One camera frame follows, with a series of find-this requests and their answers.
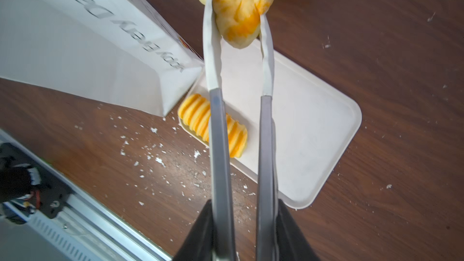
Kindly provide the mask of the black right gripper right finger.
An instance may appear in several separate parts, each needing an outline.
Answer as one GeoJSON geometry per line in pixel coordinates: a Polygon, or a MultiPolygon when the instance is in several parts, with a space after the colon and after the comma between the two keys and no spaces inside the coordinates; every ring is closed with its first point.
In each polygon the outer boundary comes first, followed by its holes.
{"type": "Polygon", "coordinates": [[[278,202],[276,226],[280,261],[320,260],[281,199],[278,202]]]}

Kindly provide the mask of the white printed paper gift bag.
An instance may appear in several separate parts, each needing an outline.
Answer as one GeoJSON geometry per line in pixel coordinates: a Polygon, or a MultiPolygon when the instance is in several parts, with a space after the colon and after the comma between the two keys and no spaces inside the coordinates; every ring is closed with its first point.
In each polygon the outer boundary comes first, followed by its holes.
{"type": "Polygon", "coordinates": [[[1,77],[165,116],[203,61],[146,0],[1,0],[1,77]]]}

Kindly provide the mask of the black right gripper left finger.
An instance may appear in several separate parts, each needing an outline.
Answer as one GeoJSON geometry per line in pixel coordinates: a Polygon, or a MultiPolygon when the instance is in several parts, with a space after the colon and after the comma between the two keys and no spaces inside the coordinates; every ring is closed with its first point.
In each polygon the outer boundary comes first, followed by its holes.
{"type": "Polygon", "coordinates": [[[213,210],[209,199],[190,229],[173,261],[212,261],[213,258],[213,210]]]}

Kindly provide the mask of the metal tongs with white tips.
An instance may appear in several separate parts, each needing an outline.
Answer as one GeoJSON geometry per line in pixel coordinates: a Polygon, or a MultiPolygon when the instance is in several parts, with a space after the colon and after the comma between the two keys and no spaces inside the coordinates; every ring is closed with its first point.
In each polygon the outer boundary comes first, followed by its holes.
{"type": "MultiPolygon", "coordinates": [[[[213,0],[206,0],[203,18],[205,77],[210,97],[209,146],[212,172],[213,258],[236,258],[232,184],[225,104],[221,89],[221,36],[216,25],[213,0]]],[[[263,92],[259,127],[259,169],[257,193],[256,259],[276,261],[278,184],[276,173],[276,134],[272,115],[275,60],[271,30],[261,16],[263,92]]]]}

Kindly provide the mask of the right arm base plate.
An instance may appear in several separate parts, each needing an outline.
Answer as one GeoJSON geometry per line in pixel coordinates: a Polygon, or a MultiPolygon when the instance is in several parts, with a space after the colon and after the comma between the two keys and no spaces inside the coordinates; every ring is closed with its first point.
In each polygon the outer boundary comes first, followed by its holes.
{"type": "Polygon", "coordinates": [[[41,212],[54,219],[72,194],[70,186],[12,143],[1,144],[1,217],[14,224],[41,212]]]}

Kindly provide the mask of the small twisted bread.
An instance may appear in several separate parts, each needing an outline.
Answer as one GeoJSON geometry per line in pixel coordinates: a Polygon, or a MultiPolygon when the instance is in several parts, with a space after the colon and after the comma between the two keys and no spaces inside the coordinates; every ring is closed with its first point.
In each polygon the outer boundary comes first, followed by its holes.
{"type": "Polygon", "coordinates": [[[248,47],[258,36],[261,16],[274,0],[213,0],[217,28],[223,39],[237,49],[248,47]]]}

